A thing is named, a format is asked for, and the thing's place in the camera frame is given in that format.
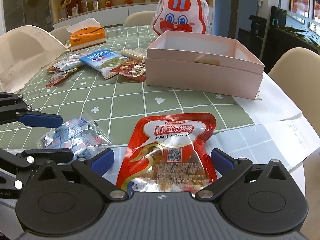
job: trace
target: green tablecloth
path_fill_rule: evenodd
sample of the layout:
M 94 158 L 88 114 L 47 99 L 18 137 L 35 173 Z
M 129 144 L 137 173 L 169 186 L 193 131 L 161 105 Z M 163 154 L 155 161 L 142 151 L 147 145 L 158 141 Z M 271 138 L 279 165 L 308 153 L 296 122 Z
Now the green tablecloth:
M 146 48 L 155 39 L 148 26 L 119 28 L 107 30 L 106 43 L 82 51 Z M 121 75 L 104 80 L 90 67 L 79 69 L 61 84 L 47 89 L 49 78 L 45 68 L 34 75 L 20 91 L 25 102 L 36 111 L 60 114 L 65 121 L 87 113 L 110 136 L 114 146 L 128 144 L 135 124 L 147 115 L 209 112 L 217 119 L 218 131 L 253 124 L 231 96 L 152 87 Z M 0 147 L 35 148 L 37 140 L 48 131 L 48 128 L 25 127 L 18 122 L 1 125 Z

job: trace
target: food in bag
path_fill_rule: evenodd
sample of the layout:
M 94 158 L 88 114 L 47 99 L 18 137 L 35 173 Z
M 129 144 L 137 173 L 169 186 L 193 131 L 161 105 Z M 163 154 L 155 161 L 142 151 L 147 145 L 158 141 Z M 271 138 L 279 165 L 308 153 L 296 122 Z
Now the food in bag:
M 68 148 L 77 158 L 90 159 L 108 148 L 108 137 L 94 124 L 84 118 L 71 119 L 40 138 L 39 149 Z
M 85 63 L 79 58 L 89 55 L 89 53 L 75 52 L 64 59 L 55 59 L 47 66 L 47 72 L 66 71 L 72 68 L 85 66 Z
M 216 119 L 209 113 L 144 117 L 129 141 L 118 187 L 130 191 L 190 191 L 195 194 L 217 180 L 205 151 Z
M 117 73 L 111 73 L 110 70 L 129 60 L 111 50 L 101 49 L 80 59 L 90 67 L 98 70 L 104 79 L 113 77 Z
M 136 49 L 123 49 L 118 53 L 127 58 L 132 58 L 140 63 L 144 63 L 145 58 L 147 57 L 147 50 L 140 47 Z
M 66 71 L 55 73 L 51 76 L 51 78 L 48 81 L 48 84 L 46 85 L 46 88 L 52 87 L 55 84 L 61 82 L 62 80 L 66 79 L 68 76 L 70 76 L 72 73 L 76 72 L 78 68 L 69 69 Z
M 138 63 L 133 59 L 129 59 L 118 67 L 111 69 L 110 72 L 119 73 L 125 77 L 131 78 L 138 82 L 146 81 L 146 68 L 143 63 Z
M 209 33 L 206 0 L 159 0 L 151 26 L 156 36 L 165 31 Z

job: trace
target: metal screw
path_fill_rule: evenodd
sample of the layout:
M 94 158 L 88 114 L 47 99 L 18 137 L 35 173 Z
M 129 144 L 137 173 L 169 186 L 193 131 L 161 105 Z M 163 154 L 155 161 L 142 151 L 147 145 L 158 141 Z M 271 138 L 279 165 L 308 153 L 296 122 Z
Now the metal screw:
M 125 192 L 122 190 L 114 190 L 110 192 L 110 197 L 112 198 L 124 198 Z
M 27 157 L 27 162 L 28 163 L 33 163 L 35 161 L 35 159 L 32 156 L 28 156 Z
M 23 184 L 22 184 L 22 182 L 21 182 L 20 180 L 16 180 L 16 181 L 14 182 L 14 186 L 15 186 L 17 189 L 22 189 Z
M 198 192 L 198 196 L 200 198 L 212 198 L 213 197 L 213 192 L 210 190 L 200 190 Z

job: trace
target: white chair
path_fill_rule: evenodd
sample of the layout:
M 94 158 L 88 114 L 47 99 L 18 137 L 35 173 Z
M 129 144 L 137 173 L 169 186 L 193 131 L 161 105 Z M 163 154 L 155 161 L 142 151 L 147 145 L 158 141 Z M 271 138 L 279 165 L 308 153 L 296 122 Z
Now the white chair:
M 320 56 L 305 48 L 290 49 L 278 60 L 269 76 L 320 135 Z
M 125 19 L 123 27 L 141 26 L 141 25 L 151 25 L 152 18 L 155 16 L 156 11 L 143 11 L 136 12 L 129 15 Z
M 66 41 L 69 40 L 70 32 L 67 31 L 67 28 L 70 27 L 70 25 L 62 26 L 57 29 L 54 29 L 53 31 L 50 31 L 50 34 L 55 37 L 58 41 L 60 41 L 63 45 L 66 44 Z
M 43 66 L 66 51 L 45 30 L 25 25 L 0 36 L 0 91 L 15 93 Z

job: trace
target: open box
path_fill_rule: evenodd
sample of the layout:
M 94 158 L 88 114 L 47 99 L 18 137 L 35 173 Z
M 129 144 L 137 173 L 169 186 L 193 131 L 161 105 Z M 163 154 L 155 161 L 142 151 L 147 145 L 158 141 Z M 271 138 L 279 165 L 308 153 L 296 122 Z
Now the open box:
M 148 48 L 147 85 L 254 99 L 264 65 L 239 41 L 166 31 Z

